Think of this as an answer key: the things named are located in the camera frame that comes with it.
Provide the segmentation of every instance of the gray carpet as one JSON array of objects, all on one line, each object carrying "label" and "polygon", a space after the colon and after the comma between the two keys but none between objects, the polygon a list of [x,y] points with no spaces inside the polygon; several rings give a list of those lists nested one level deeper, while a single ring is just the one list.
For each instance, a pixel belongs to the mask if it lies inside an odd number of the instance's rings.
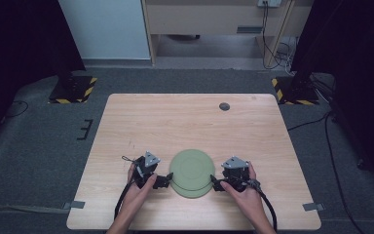
[{"label": "gray carpet", "polygon": [[[108,96],[114,93],[263,93],[274,94],[271,79],[280,71],[90,69],[97,77],[87,103],[48,104],[56,84],[50,77],[19,90],[15,100],[27,102],[19,116],[0,126],[0,205],[61,208],[74,199]],[[21,113],[15,103],[9,115]],[[288,128],[319,119],[330,108],[319,105],[281,105]],[[77,140],[93,126],[86,140]],[[337,123],[328,122],[329,138],[347,205],[365,233],[374,233],[374,173],[358,170],[356,156]],[[312,196],[323,203],[318,231],[280,233],[358,233],[340,199],[330,163],[324,122],[290,131]],[[0,233],[81,233],[66,227],[67,214],[0,212]]]}]

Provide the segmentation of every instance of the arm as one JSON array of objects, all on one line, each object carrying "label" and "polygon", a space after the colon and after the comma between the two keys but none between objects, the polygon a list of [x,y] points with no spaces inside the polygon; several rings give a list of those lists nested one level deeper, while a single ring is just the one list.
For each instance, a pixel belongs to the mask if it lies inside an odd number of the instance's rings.
[{"label": "arm", "polygon": [[[131,164],[129,169],[129,178],[131,179],[132,172],[134,170],[134,164]],[[120,212],[115,218],[114,222],[107,231],[107,234],[125,234],[130,227],[132,220],[134,219],[136,213],[144,204],[148,193],[153,188],[156,181],[157,175],[151,175],[144,186],[140,189],[133,183],[127,192],[126,197],[123,200],[123,205],[121,206]]]},{"label": "arm", "polygon": [[[253,166],[250,162],[248,164],[250,178],[256,179],[256,172],[254,171]],[[260,194],[255,189],[247,188],[245,191],[240,193],[227,182],[222,181],[220,184],[221,186],[223,186],[224,190],[226,190],[226,192],[233,197],[236,204],[239,206],[242,213],[251,222],[251,225],[253,225],[257,233],[276,233],[272,225],[270,224],[269,219],[266,217]]]}]

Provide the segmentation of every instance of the person's right hand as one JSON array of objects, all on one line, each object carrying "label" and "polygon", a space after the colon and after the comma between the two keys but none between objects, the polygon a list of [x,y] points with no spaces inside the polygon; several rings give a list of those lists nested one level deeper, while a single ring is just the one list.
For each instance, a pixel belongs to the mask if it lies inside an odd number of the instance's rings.
[{"label": "person's right hand", "polygon": [[[256,179],[256,172],[250,162],[248,162],[248,170],[250,178]],[[266,217],[260,194],[255,189],[248,187],[245,191],[240,193],[225,181],[221,181],[220,184],[223,186],[224,190],[233,197],[240,210],[251,222],[257,233],[276,233],[269,219]]]}]

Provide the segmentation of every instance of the round plate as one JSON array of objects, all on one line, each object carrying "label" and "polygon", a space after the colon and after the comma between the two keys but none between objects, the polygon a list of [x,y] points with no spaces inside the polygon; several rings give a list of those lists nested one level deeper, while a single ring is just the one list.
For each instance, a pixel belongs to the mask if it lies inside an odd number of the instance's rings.
[{"label": "round plate", "polygon": [[212,187],[210,175],[214,175],[214,164],[208,155],[198,149],[179,152],[172,159],[169,171],[173,173],[171,186],[181,196],[197,198]]}]

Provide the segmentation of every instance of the gray tape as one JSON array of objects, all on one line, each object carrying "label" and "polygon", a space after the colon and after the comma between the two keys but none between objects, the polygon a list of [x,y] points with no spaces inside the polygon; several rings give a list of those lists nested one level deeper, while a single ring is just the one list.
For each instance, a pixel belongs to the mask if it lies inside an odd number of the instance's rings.
[{"label": "gray tape", "polygon": [[305,212],[309,212],[309,211],[318,211],[318,212],[321,212],[321,211],[324,211],[325,210],[325,207],[322,203],[308,203],[308,204],[303,204],[303,208],[305,209]]},{"label": "gray tape", "polygon": [[62,208],[66,210],[70,210],[71,208],[83,209],[84,206],[85,202],[72,201],[71,203],[64,203]]}]

